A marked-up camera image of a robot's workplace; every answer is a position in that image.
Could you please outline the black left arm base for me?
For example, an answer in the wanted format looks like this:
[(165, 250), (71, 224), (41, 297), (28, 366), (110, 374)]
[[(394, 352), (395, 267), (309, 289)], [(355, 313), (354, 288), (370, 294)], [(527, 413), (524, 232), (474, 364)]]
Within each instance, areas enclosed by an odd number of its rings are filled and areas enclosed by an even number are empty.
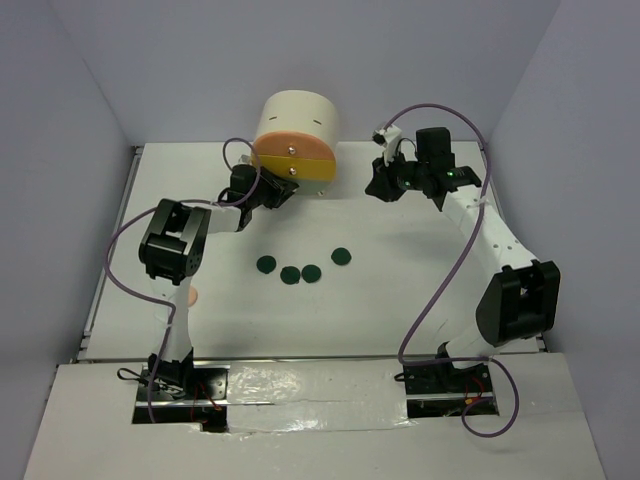
[(229, 368), (195, 361), (181, 370), (181, 384), (169, 379), (164, 369), (150, 377), (151, 364), (135, 369), (121, 367), (119, 380), (136, 386), (132, 423), (193, 424), (209, 433), (228, 431), (227, 390)]

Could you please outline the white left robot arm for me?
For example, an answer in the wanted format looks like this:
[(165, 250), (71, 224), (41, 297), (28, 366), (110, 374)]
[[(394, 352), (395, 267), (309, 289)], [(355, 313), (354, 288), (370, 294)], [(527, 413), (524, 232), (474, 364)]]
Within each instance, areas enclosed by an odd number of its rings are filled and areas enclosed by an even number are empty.
[(189, 206), (170, 199), (157, 205), (138, 257), (153, 294), (160, 300), (154, 312), (159, 324), (158, 346), (148, 358), (148, 368), (171, 397), (187, 397), (196, 385), (189, 299), (208, 237), (244, 230), (255, 209), (276, 209), (299, 188), (297, 182), (264, 168), (240, 164), (232, 168), (229, 186), (209, 206)]

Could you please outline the yellow drawer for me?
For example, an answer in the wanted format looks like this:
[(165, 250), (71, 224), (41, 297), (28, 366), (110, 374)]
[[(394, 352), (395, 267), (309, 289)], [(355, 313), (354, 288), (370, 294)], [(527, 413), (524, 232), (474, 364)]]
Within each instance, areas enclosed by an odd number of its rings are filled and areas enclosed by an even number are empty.
[(333, 181), (337, 170), (334, 158), (311, 159), (261, 155), (260, 163), (263, 168), (276, 176), (317, 182)]

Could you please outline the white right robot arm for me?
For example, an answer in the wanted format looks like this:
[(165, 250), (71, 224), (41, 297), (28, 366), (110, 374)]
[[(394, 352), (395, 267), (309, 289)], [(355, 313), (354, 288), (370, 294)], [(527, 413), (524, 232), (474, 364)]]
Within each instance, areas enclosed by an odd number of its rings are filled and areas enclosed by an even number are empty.
[(434, 369), (436, 382), (444, 390), (456, 391), (468, 381), (469, 369), (509, 343), (553, 327), (560, 271), (554, 262), (540, 261), (516, 238), (474, 170), (455, 164), (448, 129), (417, 131), (412, 160), (401, 151), (402, 132), (396, 126), (377, 130), (373, 140), (383, 153), (372, 163), (366, 194), (394, 202), (408, 191), (418, 191), (432, 200), (465, 236), (464, 251), (477, 257), (488, 281), (471, 323), (438, 349), (442, 361)]

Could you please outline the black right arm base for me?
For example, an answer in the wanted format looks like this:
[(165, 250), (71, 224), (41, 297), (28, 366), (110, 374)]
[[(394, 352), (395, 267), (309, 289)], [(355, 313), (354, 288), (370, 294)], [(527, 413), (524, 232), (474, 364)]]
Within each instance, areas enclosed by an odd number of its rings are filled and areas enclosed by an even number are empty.
[(441, 345), (432, 355), (399, 353), (397, 359), (401, 371), (394, 381), (404, 387), (409, 419), (498, 413), (488, 356), (450, 356)]

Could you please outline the peach round makeup puff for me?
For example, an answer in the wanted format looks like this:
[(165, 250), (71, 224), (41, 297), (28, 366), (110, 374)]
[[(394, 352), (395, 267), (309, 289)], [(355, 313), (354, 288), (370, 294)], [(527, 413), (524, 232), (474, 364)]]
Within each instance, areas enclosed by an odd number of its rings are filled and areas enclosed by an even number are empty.
[(189, 288), (188, 306), (193, 306), (198, 300), (198, 291), (194, 287)]

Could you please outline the orange top drawer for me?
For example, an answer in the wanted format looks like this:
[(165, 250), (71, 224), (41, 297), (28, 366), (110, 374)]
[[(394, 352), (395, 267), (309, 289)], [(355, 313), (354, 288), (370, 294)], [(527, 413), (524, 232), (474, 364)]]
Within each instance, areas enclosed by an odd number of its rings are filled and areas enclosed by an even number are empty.
[(334, 160), (331, 147), (322, 139), (298, 131), (275, 131), (265, 133), (254, 141), (254, 147), (260, 155), (287, 156), (293, 149), (293, 156), (314, 159)]

